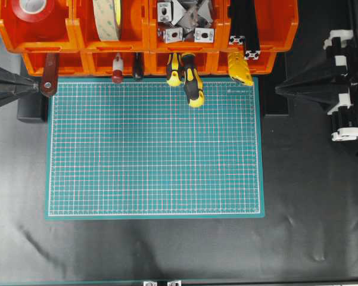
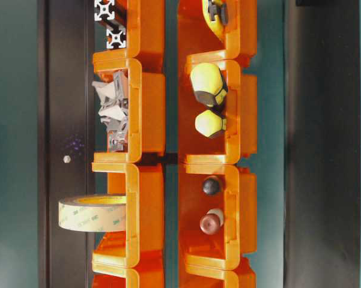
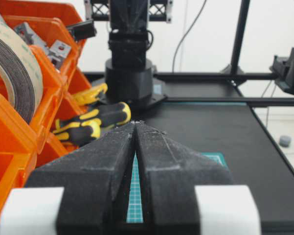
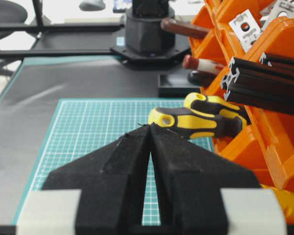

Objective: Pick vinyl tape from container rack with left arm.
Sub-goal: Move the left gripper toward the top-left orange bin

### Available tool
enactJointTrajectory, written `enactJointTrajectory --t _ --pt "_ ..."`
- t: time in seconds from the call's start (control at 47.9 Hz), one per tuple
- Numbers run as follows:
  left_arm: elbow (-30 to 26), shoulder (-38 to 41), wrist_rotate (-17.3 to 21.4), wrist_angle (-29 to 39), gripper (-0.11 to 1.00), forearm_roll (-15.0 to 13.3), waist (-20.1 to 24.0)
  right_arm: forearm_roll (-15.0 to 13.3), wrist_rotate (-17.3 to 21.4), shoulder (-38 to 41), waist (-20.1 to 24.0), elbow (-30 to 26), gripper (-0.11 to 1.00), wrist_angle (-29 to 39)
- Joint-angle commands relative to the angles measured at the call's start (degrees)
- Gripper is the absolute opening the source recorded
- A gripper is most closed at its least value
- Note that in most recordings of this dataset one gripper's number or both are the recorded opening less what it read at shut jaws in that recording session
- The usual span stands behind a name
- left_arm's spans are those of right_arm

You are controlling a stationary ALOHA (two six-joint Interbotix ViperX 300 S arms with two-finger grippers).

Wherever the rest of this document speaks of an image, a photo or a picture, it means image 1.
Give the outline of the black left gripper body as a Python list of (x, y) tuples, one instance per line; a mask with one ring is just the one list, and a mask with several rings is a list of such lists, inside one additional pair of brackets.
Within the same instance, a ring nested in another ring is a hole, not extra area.
[(33, 79), (11, 73), (0, 67), (0, 107), (25, 95), (39, 92), (39, 84)]

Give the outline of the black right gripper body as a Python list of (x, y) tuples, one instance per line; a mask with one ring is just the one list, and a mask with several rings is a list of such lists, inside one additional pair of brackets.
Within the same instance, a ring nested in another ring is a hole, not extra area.
[(358, 162), (358, 37), (332, 30), (324, 41), (324, 63), (284, 81), (278, 95), (318, 103), (331, 118), (331, 139)]

